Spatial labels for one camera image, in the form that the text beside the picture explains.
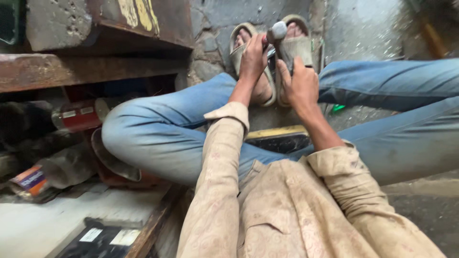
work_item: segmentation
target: blue jeans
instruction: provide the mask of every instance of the blue jeans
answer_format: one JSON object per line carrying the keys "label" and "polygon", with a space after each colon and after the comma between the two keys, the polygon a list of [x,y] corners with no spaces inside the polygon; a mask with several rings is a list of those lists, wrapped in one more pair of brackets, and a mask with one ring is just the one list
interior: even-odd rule
{"label": "blue jeans", "polygon": [[[319,79],[319,102],[404,112],[338,133],[356,145],[380,185],[459,168],[459,59],[334,62]],[[130,165],[195,185],[206,135],[193,129],[207,123],[205,113],[226,104],[235,84],[222,73],[179,92],[123,103],[104,122],[104,145]],[[297,161],[312,151],[279,154],[243,144],[239,179],[255,159]]]}

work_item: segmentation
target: sandal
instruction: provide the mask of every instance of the sandal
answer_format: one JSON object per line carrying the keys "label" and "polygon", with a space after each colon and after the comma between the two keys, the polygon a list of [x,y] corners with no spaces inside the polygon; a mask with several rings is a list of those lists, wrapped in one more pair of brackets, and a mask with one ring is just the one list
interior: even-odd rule
{"label": "sandal", "polygon": [[[284,45],[285,49],[287,49],[288,53],[295,57],[300,56],[303,60],[304,66],[312,67],[313,66],[313,57],[312,57],[312,50],[311,50],[311,38],[309,35],[309,29],[306,25],[306,20],[296,14],[287,15],[283,22],[287,24],[287,26],[295,22],[297,26],[306,34],[306,37],[294,37],[285,39],[282,41],[281,44]],[[276,88],[277,88],[277,102],[281,107],[290,107],[289,103],[286,103],[282,100],[282,95],[284,91],[284,86],[282,85],[282,78],[280,77],[280,71],[276,66]]]}
{"label": "sandal", "polygon": [[[236,28],[231,33],[231,36],[229,38],[229,40],[230,40],[230,42],[229,42],[229,50],[230,50],[229,58],[233,62],[233,65],[234,65],[234,68],[236,70],[237,76],[239,76],[239,68],[241,66],[242,53],[244,52],[244,50],[246,49],[246,46],[247,46],[247,44],[244,44],[244,45],[239,46],[238,48],[234,49],[234,43],[235,43],[237,35],[239,34],[239,31],[241,29],[245,29],[251,36],[256,34],[256,33],[258,33],[257,29],[252,24],[250,24],[248,22],[239,24],[238,26],[236,26]],[[275,83],[274,83],[274,79],[273,79],[273,76],[272,76],[271,71],[269,70],[268,66],[264,69],[264,74],[268,78],[269,85],[271,86],[271,90],[272,90],[273,94],[272,94],[272,96],[271,96],[271,98],[269,100],[267,100],[263,104],[260,104],[260,106],[268,107],[268,106],[272,105],[276,101],[277,94],[276,94],[276,86],[275,86]]]}

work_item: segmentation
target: shirt sleeve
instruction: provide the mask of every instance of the shirt sleeve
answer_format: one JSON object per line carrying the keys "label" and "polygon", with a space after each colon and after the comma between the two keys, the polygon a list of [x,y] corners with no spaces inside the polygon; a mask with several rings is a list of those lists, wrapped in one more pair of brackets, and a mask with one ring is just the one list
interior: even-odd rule
{"label": "shirt sleeve", "polygon": [[239,229],[239,155],[249,130],[247,107],[230,102],[212,120],[202,151],[202,171],[180,233],[178,258],[236,257]]}
{"label": "shirt sleeve", "polygon": [[395,213],[352,144],[311,154],[308,162],[380,257],[445,257],[416,225]]}

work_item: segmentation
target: dirty floor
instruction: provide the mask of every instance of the dirty floor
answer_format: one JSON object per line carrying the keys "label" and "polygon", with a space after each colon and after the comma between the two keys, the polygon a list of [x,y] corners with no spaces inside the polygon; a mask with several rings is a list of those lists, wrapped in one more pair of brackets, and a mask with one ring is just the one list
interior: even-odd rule
{"label": "dirty floor", "polygon": [[[447,0],[424,1],[432,24],[455,56],[459,49],[459,15]],[[220,72],[235,76],[229,60],[229,36],[236,25],[269,26],[292,13],[309,20],[318,59],[325,40],[325,63],[341,60],[381,61],[405,55],[429,60],[419,23],[404,0],[190,0],[196,49],[188,85],[207,81]],[[327,119],[336,131],[385,118],[392,111],[348,107]],[[301,124],[294,111],[273,105],[251,107],[251,130]],[[450,258],[459,258],[459,173],[383,187],[397,212],[408,217]]]}

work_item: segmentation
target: beige shirt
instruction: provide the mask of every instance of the beige shirt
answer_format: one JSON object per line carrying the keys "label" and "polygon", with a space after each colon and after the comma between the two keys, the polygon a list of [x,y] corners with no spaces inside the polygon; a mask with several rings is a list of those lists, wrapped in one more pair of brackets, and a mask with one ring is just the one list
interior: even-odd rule
{"label": "beige shirt", "polygon": [[247,108],[231,102],[205,118],[213,122],[178,258],[445,257],[394,212],[351,144],[298,162],[255,161],[239,185]]}

